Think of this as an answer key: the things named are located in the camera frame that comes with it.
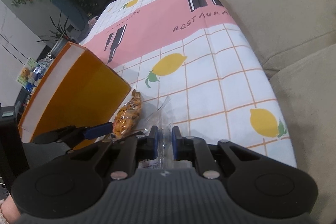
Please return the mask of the person's left hand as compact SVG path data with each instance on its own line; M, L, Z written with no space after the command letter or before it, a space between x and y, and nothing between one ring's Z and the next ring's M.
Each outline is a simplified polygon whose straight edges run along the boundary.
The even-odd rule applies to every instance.
M5 200L1 200L1 213L0 223L9 224L17 221L21 214L12 198L9 194Z

